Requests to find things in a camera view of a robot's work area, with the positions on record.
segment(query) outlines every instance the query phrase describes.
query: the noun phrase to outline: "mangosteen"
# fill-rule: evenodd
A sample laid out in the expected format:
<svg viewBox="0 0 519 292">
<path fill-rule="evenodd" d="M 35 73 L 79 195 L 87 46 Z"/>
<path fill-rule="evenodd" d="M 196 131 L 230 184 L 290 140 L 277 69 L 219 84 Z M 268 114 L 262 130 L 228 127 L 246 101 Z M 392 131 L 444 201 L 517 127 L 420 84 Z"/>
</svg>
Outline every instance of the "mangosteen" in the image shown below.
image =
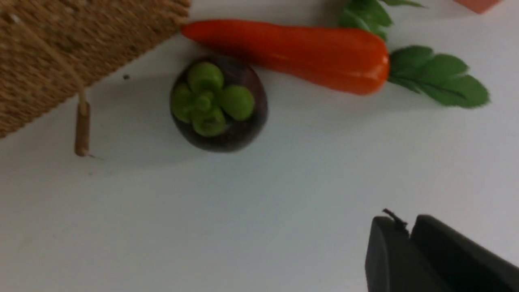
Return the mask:
<svg viewBox="0 0 519 292">
<path fill-rule="evenodd" d="M 184 138 L 213 152 L 246 147 L 268 118 L 267 96 L 256 72 L 223 56 L 188 65 L 171 90 L 170 109 Z"/>
</svg>

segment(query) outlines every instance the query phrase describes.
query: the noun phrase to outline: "mangosteen calyx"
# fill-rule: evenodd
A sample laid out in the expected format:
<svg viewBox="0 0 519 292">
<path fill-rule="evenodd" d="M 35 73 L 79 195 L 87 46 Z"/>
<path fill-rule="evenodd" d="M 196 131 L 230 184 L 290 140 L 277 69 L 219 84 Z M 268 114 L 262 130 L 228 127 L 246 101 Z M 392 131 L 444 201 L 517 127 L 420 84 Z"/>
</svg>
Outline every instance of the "mangosteen calyx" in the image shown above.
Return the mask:
<svg viewBox="0 0 519 292">
<path fill-rule="evenodd" d="M 203 137 L 221 135 L 227 125 L 224 112 L 236 121 L 246 121 L 254 112 L 254 96 L 246 87 L 224 84 L 224 75 L 215 64 L 194 65 L 187 83 L 173 89 L 171 111 Z"/>
</svg>

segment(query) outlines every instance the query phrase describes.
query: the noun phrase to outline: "white surface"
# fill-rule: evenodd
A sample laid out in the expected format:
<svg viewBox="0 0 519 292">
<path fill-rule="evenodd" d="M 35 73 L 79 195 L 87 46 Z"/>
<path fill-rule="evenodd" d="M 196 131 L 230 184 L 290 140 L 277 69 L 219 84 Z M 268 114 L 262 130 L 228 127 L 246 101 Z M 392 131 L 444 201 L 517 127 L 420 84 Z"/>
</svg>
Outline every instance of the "white surface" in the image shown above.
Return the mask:
<svg viewBox="0 0 519 292">
<path fill-rule="evenodd" d="M 193 18 L 331 23 L 323 2 L 194 0 Z M 389 46 L 463 58 L 490 106 L 445 109 L 390 84 L 358 98 L 258 70 L 267 127 L 209 154 L 169 115 L 174 78 L 204 52 L 178 36 L 90 90 L 99 159 L 72 152 L 75 100 L 0 141 L 2 291 L 366 291 L 384 207 L 433 214 L 519 264 L 519 2 L 484 16 L 422 2 L 391 10 Z"/>
</svg>

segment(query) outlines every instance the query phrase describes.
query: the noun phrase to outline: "green leaves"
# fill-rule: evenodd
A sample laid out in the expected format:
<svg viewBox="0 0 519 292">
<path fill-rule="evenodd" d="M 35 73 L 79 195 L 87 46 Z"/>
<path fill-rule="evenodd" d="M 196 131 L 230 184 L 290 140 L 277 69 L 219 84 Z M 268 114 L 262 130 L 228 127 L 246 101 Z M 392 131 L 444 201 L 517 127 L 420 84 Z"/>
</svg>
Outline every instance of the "green leaves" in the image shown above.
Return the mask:
<svg viewBox="0 0 519 292">
<path fill-rule="evenodd" d="M 408 5 L 423 7 L 421 4 L 407 0 L 380 0 L 389 6 Z M 339 26 L 369 31 L 387 40 L 386 29 L 393 25 L 391 17 L 379 0 L 351 0 L 343 10 Z"/>
<path fill-rule="evenodd" d="M 424 93 L 448 107 L 481 107 L 490 101 L 488 90 L 467 74 L 468 69 L 454 56 L 435 55 L 431 48 L 411 46 L 391 54 L 388 81 Z"/>
</svg>

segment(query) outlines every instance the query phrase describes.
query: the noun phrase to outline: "woven basket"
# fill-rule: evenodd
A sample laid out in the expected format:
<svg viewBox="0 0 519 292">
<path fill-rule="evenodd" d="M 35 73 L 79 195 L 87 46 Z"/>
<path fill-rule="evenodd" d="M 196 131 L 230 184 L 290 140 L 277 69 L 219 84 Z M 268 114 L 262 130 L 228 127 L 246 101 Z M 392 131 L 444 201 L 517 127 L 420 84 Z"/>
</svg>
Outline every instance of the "woven basket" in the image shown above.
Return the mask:
<svg viewBox="0 0 519 292">
<path fill-rule="evenodd" d="M 84 87 L 154 48 L 190 0 L 0 0 L 0 138 L 79 93 L 76 154 L 88 154 Z"/>
</svg>

